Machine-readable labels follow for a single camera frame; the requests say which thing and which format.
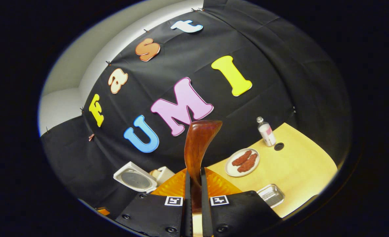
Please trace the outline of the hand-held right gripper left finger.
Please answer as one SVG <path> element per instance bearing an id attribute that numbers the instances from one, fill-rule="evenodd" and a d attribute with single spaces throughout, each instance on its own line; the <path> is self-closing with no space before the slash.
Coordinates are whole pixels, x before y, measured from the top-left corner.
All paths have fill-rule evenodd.
<path id="1" fill-rule="evenodd" d="M 138 193 L 115 220 L 150 237 L 192 237 L 190 185 L 190 175 L 183 169 L 155 191 Z"/>

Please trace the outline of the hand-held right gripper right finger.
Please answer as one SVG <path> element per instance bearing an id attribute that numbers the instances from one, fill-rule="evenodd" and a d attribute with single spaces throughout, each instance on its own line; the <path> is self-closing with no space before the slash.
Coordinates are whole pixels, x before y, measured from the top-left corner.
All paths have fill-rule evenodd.
<path id="1" fill-rule="evenodd" d="M 204 237 L 256 237 L 282 222 L 257 192 L 230 194 L 227 180 L 208 168 L 201 181 Z"/>

